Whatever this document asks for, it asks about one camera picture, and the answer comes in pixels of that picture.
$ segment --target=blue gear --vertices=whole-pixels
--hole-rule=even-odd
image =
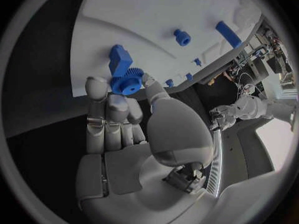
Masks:
[[[128,96],[140,90],[144,72],[139,68],[129,68],[124,76],[113,77],[110,81],[112,92]]]

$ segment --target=robotic arm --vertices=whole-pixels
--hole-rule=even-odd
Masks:
[[[230,106],[218,106],[210,111],[212,115],[211,130],[220,128],[226,130],[232,127],[237,118],[278,118],[291,123],[291,114],[295,111],[294,106],[278,103],[271,100],[261,100],[256,96],[241,95],[240,98]]]

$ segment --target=blue plastic part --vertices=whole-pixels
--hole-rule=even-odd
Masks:
[[[242,44],[242,41],[237,34],[234,33],[234,31],[230,29],[224,21],[220,21],[217,24],[216,30],[221,33],[221,35],[229,42],[229,44],[231,44],[233,48],[238,48]]]
[[[193,76],[192,76],[190,73],[188,73],[188,74],[186,75],[186,78],[187,78],[187,80],[189,80],[189,81],[192,81],[192,80],[193,80]]]
[[[201,66],[201,61],[198,58],[196,58],[194,62],[197,66]]]
[[[173,87],[174,86],[172,79],[169,79],[169,80],[165,81],[165,83],[168,85],[168,87]]]
[[[139,68],[129,68],[124,76],[113,77],[110,81],[112,92],[128,96],[140,90],[144,72]]]
[[[176,41],[180,46],[186,46],[191,41],[191,37],[189,34],[185,31],[181,31],[180,29],[177,29],[173,33],[176,37]]]
[[[109,69],[112,77],[122,77],[133,63],[130,54],[121,45],[115,45],[111,48]]]

